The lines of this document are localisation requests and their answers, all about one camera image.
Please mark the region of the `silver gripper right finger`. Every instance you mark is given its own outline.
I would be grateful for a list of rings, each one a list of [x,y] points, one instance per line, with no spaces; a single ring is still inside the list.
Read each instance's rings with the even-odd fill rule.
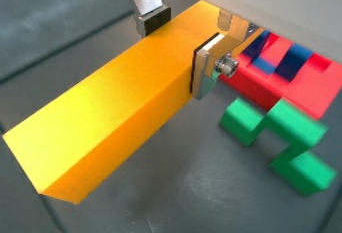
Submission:
[[[260,36],[263,29],[220,9],[216,32],[195,49],[189,92],[200,100],[213,89],[219,75],[231,77],[239,67],[235,57]]]

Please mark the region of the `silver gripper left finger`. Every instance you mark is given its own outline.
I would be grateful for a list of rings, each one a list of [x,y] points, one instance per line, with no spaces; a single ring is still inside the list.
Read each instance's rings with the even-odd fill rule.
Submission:
[[[161,0],[129,0],[135,13],[136,29],[147,37],[171,20],[171,8]]]

